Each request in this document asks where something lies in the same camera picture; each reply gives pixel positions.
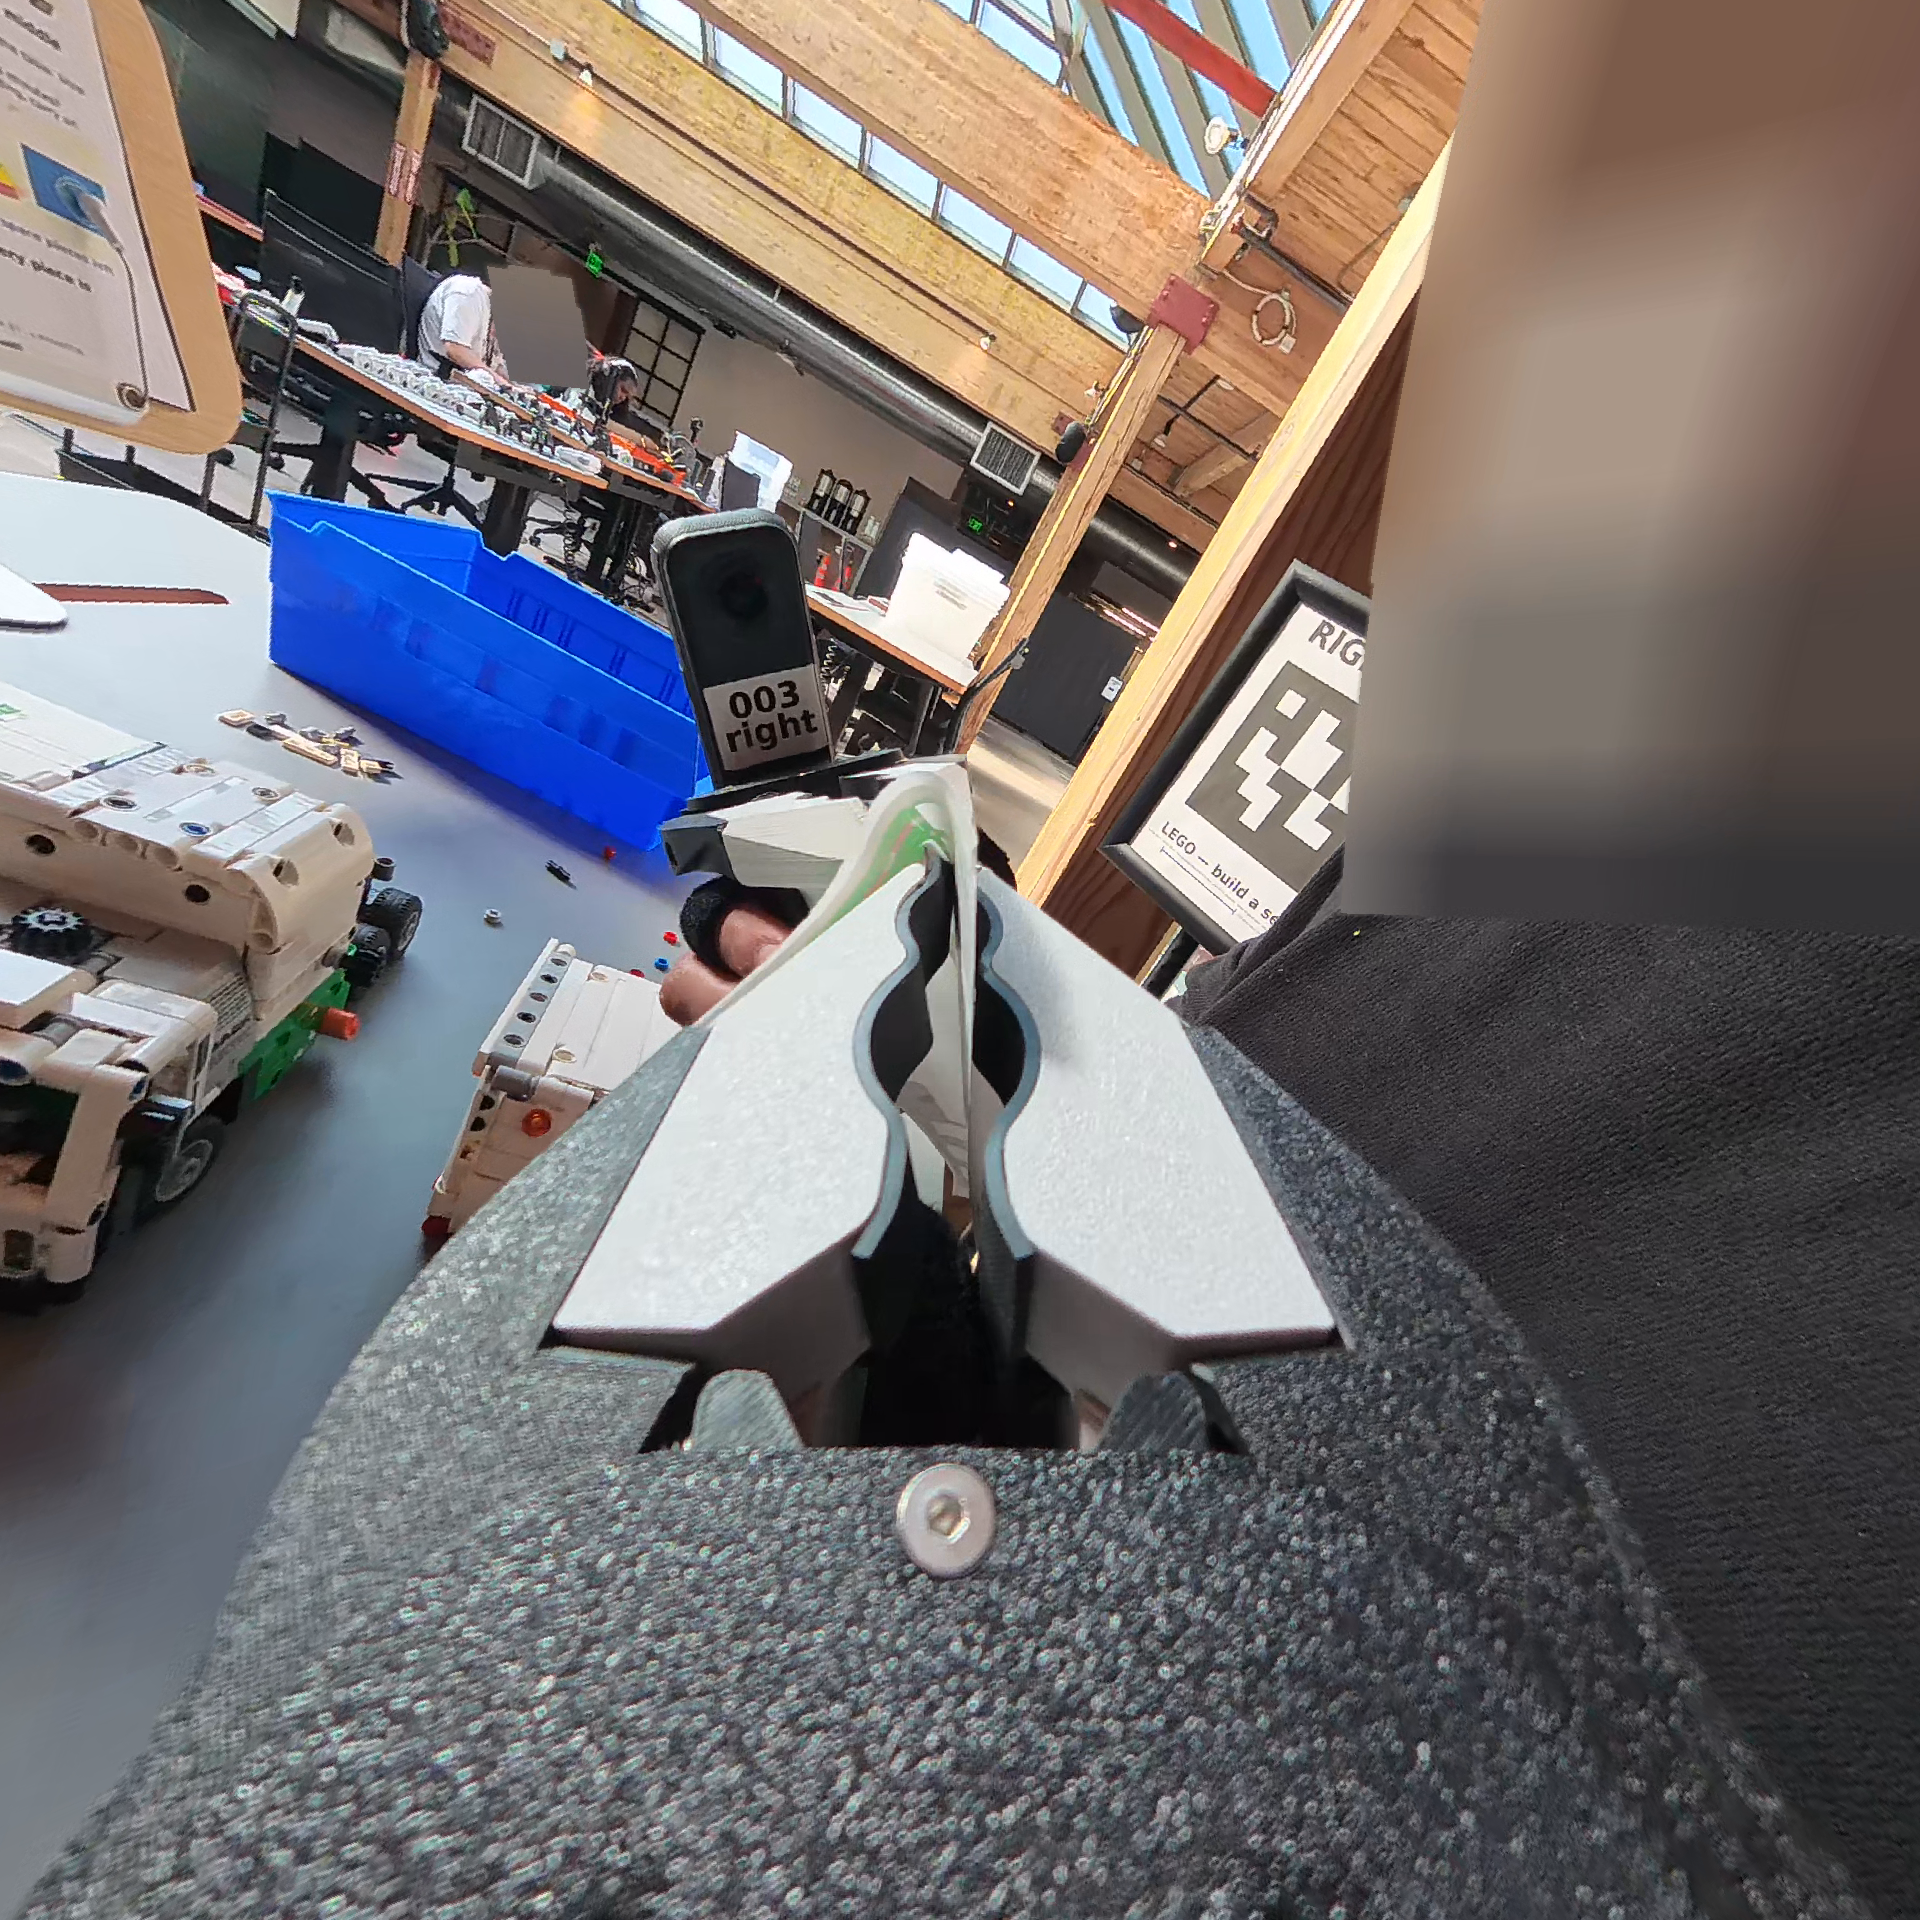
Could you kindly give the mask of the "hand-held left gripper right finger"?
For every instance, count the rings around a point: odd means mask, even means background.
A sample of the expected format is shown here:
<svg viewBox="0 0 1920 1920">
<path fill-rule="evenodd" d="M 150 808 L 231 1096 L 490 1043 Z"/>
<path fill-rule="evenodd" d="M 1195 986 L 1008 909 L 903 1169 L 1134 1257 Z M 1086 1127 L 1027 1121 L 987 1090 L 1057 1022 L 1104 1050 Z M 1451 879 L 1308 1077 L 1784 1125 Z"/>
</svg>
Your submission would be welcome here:
<svg viewBox="0 0 1920 1920">
<path fill-rule="evenodd" d="M 977 888 L 972 1198 L 994 1345 L 1066 1434 L 1138 1378 L 1338 1343 L 1183 1021 L 1000 880 Z"/>
</svg>

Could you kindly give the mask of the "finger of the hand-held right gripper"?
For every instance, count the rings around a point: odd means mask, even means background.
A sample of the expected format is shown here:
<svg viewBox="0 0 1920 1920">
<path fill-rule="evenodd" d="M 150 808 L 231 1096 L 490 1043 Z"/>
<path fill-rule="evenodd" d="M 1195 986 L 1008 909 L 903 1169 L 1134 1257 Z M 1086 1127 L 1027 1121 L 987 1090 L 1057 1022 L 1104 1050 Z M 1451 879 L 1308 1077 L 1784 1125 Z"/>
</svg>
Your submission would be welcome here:
<svg viewBox="0 0 1920 1920">
<path fill-rule="evenodd" d="M 899 855 L 881 850 L 881 817 L 891 786 L 828 799 L 783 794 L 713 811 L 720 864 L 737 886 L 761 895 L 795 895 L 804 906 L 873 897 L 900 873 Z"/>
</svg>

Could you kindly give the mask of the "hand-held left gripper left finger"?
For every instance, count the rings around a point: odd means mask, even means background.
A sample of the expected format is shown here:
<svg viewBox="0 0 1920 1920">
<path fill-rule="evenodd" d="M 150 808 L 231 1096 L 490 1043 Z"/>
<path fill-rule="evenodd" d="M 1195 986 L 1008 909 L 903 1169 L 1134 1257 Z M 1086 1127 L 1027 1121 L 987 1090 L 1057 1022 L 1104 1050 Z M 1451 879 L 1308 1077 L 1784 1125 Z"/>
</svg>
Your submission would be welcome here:
<svg viewBox="0 0 1920 1920">
<path fill-rule="evenodd" d="M 558 1343 L 756 1373 L 791 1403 L 863 1375 L 860 1440 L 961 1440 L 963 1251 L 899 1107 L 951 935 L 954 877 L 934 858 L 694 1034 Z"/>
</svg>

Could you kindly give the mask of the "white lego instruction booklet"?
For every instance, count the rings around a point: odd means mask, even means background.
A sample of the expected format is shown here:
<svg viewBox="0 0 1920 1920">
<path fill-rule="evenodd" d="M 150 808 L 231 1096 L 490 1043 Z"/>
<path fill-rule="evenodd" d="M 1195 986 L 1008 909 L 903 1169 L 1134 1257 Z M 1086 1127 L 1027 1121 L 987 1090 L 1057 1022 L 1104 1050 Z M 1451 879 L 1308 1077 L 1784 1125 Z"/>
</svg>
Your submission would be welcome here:
<svg viewBox="0 0 1920 1920">
<path fill-rule="evenodd" d="M 826 1035 L 838 1058 L 850 1058 L 857 1018 L 879 1014 L 889 978 L 907 968 L 907 1071 L 882 1065 L 882 1043 L 872 1035 L 863 1058 L 887 1086 L 887 1097 L 947 1165 L 951 1192 L 972 1197 L 977 1071 L 972 1039 L 977 1014 L 982 858 L 968 767 L 959 758 L 900 760 L 879 752 L 841 760 L 824 771 L 828 799 L 891 786 L 881 817 L 881 850 L 897 853 L 900 873 L 863 902 L 826 897 L 807 906 L 804 922 L 778 955 L 752 975 L 752 989 L 778 977 L 801 977 L 811 1005 L 824 1009 Z"/>
</svg>

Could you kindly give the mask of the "small white lego assembly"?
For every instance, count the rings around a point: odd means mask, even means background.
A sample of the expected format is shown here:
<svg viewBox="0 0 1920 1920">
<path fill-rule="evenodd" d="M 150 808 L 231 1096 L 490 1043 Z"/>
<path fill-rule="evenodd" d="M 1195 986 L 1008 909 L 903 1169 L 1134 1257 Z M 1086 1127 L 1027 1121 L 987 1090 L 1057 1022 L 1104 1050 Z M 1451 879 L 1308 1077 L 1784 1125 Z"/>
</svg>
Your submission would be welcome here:
<svg viewBox="0 0 1920 1920">
<path fill-rule="evenodd" d="M 651 978 L 542 946 L 474 1057 L 465 1129 L 423 1216 L 431 1248 L 680 1035 L 658 997 Z"/>
</svg>

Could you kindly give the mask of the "cluster of tan lego pieces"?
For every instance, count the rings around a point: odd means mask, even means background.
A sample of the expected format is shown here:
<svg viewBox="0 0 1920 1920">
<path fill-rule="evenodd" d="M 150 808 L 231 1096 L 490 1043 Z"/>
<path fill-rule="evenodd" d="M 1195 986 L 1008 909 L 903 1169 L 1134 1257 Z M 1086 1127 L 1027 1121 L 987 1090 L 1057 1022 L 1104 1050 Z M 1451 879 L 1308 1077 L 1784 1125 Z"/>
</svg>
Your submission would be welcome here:
<svg viewBox="0 0 1920 1920">
<path fill-rule="evenodd" d="M 350 779 L 386 784 L 401 779 L 401 768 L 370 754 L 367 743 L 350 728 L 295 728 L 284 712 L 228 710 L 217 715 L 219 726 L 254 739 L 270 742 L 289 754 L 318 763 Z"/>
</svg>

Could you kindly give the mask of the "white lego truck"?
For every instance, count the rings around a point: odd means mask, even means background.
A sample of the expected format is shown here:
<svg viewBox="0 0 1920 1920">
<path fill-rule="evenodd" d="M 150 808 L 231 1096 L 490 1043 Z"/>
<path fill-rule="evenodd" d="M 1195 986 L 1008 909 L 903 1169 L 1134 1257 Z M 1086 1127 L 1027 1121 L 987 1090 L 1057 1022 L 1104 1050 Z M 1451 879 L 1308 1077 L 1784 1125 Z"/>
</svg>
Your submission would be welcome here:
<svg viewBox="0 0 1920 1920">
<path fill-rule="evenodd" d="M 411 946 L 344 803 L 3 694 L 3 1285 L 84 1288 Z"/>
</svg>

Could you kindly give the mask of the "person's right hand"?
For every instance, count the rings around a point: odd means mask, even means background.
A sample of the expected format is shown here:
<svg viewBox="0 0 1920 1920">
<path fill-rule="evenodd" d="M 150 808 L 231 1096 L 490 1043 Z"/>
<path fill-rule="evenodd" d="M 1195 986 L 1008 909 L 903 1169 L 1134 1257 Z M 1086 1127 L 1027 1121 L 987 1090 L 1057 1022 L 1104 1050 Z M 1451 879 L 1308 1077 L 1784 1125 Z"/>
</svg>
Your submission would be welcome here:
<svg viewBox="0 0 1920 1920">
<path fill-rule="evenodd" d="M 694 1027 L 720 1006 L 748 977 L 768 965 L 794 925 L 763 904 L 729 904 L 686 935 L 686 952 L 666 975 L 658 1009 L 678 1027 Z"/>
</svg>

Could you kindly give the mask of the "white storage box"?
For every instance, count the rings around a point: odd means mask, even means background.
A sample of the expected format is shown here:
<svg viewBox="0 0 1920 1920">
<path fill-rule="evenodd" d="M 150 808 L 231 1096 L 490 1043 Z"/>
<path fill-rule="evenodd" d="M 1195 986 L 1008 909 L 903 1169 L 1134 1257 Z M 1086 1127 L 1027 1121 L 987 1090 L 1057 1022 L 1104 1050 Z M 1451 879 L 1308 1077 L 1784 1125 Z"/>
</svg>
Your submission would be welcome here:
<svg viewBox="0 0 1920 1920">
<path fill-rule="evenodd" d="M 972 671 L 984 634 L 1002 613 L 1011 587 L 996 567 L 964 550 L 937 547 L 912 535 L 897 586 L 887 594 L 881 634 L 899 649 Z"/>
</svg>

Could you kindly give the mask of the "blue plastic bin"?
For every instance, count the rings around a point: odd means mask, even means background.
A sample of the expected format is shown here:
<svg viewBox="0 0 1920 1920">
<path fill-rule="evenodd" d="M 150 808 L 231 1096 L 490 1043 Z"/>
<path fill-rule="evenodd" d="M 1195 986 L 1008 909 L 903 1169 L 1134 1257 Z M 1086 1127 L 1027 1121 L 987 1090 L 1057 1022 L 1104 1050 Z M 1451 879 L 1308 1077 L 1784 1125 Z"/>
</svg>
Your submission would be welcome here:
<svg viewBox="0 0 1920 1920">
<path fill-rule="evenodd" d="M 705 778 L 673 635 L 465 527 L 276 496 L 270 656 L 639 848 Z"/>
</svg>

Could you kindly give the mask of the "cluttered background work table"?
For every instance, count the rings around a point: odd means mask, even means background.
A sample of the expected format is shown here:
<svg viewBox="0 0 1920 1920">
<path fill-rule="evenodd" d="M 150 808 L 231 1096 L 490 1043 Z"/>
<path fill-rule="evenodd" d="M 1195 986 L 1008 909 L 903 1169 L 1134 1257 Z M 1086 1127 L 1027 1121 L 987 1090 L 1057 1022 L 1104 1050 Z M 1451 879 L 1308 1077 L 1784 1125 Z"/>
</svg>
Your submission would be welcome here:
<svg viewBox="0 0 1920 1920">
<path fill-rule="evenodd" d="M 431 376 L 419 363 L 362 346 L 330 347 L 305 327 L 289 344 L 302 379 L 328 386 L 321 440 L 307 448 L 305 494 L 346 501 L 352 489 L 383 512 L 457 515 L 502 558 L 535 534 L 538 498 L 561 503 L 561 567 L 579 586 L 625 605 L 651 583 L 647 550 L 668 522 L 708 510 L 670 469 L 585 440 L 569 411 L 542 395 L 502 390 L 478 376 Z M 432 488 L 355 469 L 362 446 L 388 431 L 441 459 Z"/>
</svg>

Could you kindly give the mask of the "black framed marker sign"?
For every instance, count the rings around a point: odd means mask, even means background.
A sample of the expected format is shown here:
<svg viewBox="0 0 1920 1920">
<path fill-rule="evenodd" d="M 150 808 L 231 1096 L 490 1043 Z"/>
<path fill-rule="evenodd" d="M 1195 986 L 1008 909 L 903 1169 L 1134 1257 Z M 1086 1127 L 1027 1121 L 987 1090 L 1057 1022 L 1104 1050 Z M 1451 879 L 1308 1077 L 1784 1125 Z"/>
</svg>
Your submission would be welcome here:
<svg viewBox="0 0 1920 1920">
<path fill-rule="evenodd" d="M 1267 934 L 1347 839 L 1370 605 L 1291 565 L 1102 853 L 1206 952 Z"/>
</svg>

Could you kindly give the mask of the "person's black sweater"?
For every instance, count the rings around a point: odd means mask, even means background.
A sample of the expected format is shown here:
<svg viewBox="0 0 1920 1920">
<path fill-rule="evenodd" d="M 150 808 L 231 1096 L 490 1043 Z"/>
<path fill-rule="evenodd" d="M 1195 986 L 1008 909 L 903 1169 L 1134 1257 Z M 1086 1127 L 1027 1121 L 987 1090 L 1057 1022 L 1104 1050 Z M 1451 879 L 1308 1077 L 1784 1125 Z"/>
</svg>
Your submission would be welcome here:
<svg viewBox="0 0 1920 1920">
<path fill-rule="evenodd" d="M 1488 1288 L 1738 1731 L 1915 1915 L 1915 941 L 1329 904 L 1183 1014 Z"/>
</svg>

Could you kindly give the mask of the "wooden board with instruction sheet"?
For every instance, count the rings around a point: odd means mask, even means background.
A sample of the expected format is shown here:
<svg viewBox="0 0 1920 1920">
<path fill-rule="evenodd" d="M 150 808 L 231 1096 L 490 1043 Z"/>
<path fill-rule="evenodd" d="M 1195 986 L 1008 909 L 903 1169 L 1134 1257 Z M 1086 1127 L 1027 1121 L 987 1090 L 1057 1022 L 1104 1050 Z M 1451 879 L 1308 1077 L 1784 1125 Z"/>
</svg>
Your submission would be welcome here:
<svg viewBox="0 0 1920 1920">
<path fill-rule="evenodd" d="M 242 415 L 138 2 L 3 5 L 3 401 L 175 454 L 225 446 Z"/>
</svg>

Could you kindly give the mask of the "thin wooden post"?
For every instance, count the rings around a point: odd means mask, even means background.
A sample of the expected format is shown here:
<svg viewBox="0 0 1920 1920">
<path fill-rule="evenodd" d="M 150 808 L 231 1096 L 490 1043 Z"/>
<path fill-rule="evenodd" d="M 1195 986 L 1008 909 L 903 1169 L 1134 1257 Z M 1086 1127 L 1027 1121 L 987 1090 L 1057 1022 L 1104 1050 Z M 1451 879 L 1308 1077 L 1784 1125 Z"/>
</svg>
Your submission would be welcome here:
<svg viewBox="0 0 1920 1920">
<path fill-rule="evenodd" d="M 1020 662 L 1097 509 L 1111 493 L 1113 479 L 1124 466 L 1142 423 L 1186 350 L 1186 337 L 1178 327 L 1155 323 L 1144 327 L 1120 362 L 1113 385 L 1094 411 L 1089 442 L 1063 469 L 1015 567 L 1011 594 L 984 641 L 979 673 L 956 712 L 948 752 L 972 751 L 1002 685 Z"/>
</svg>

